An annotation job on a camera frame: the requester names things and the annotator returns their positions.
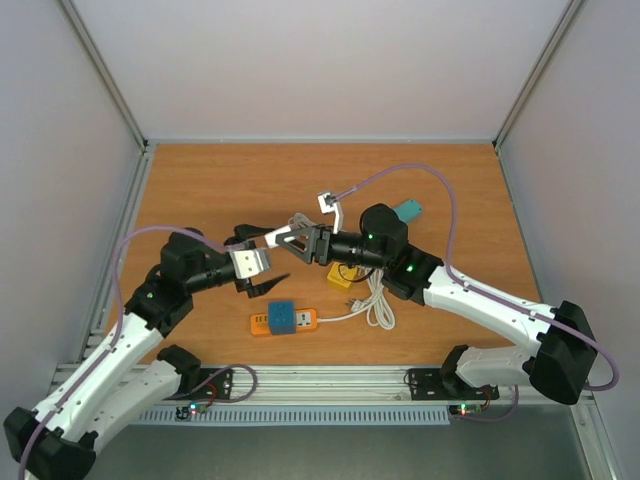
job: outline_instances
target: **wooden table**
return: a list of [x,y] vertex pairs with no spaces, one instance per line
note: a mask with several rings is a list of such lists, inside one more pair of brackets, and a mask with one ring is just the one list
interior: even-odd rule
[[[341,192],[383,168],[426,163],[452,183],[459,202],[454,265],[497,288],[538,298],[500,165],[490,145],[160,145],[136,226],[194,226],[219,242],[233,226],[281,226],[296,212],[315,221],[317,194]],[[424,207],[409,228],[414,245],[444,256],[450,204],[443,186],[419,170],[397,172],[343,202],[345,230],[358,231],[360,213],[384,202],[415,198]],[[125,299],[157,263],[167,235],[136,239],[122,275]],[[249,300],[232,285],[197,294],[194,311],[165,344],[176,343],[204,364],[438,364],[451,347],[508,343],[453,314],[402,302],[387,294],[397,325],[391,331],[367,325],[365,316],[321,324],[312,333],[255,338],[249,317],[276,299],[293,299],[319,316],[348,313],[348,297],[365,298],[365,284],[347,295],[327,286],[328,267],[306,265],[283,249],[271,251],[274,268],[264,278],[291,277],[267,296]],[[149,355],[145,361],[153,359]]]

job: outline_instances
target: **orange power strip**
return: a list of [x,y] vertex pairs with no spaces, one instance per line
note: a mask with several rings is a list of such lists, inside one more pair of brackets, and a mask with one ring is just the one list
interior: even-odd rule
[[[313,308],[296,310],[296,333],[312,332],[318,328],[318,316]],[[273,336],[269,330],[266,313],[251,315],[251,335],[255,337]]]

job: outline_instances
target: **blue block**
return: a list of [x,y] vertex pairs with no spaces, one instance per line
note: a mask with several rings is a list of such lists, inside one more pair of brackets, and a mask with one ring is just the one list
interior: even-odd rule
[[422,213],[422,206],[415,200],[407,200],[402,205],[398,205],[393,209],[398,215],[398,218],[404,223],[409,223],[412,220],[415,220]]
[[267,322],[272,335],[296,333],[296,312],[293,302],[270,302],[267,309]]

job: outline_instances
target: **black cable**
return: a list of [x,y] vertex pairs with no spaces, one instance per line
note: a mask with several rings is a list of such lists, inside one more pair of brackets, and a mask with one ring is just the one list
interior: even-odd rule
[[371,277],[371,275],[373,275],[373,272],[375,272],[375,269],[372,268],[371,270],[369,270],[369,273],[367,273],[366,275],[363,275],[360,278],[356,278],[355,280],[349,280],[348,278],[345,278],[345,276],[342,274],[342,267],[347,267],[348,265],[346,263],[341,263],[338,265],[338,275],[340,275],[342,277],[342,279],[345,282],[350,282],[350,283],[362,283],[364,281],[366,281],[369,277]]

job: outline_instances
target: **brown wooden surface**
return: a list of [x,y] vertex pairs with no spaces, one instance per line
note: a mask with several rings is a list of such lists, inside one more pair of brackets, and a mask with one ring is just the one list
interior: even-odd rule
[[[315,221],[316,195],[341,192],[385,167],[421,162],[440,170],[459,202],[454,265],[512,294],[536,300],[532,275],[498,160],[489,145],[161,145],[151,169],[136,226],[194,226],[222,242],[233,226],[281,226],[295,212]],[[410,225],[410,241],[444,256],[450,206],[442,185],[418,170],[394,173],[343,202],[345,230],[357,231],[369,205],[395,206],[415,198],[424,207]],[[122,276],[125,299],[157,263],[167,235],[151,233],[132,243]],[[276,299],[293,299],[321,317],[348,313],[348,297],[368,296],[365,284],[346,295],[327,286],[328,267],[306,265],[282,249],[271,251],[274,268],[291,277],[269,295],[249,300],[232,285],[195,297],[195,309],[163,346],[176,343],[205,364],[437,364],[451,347],[507,342],[444,311],[390,298],[397,325],[367,325],[361,315],[321,324],[312,333],[255,338],[249,317]],[[150,361],[155,354],[146,357]]]

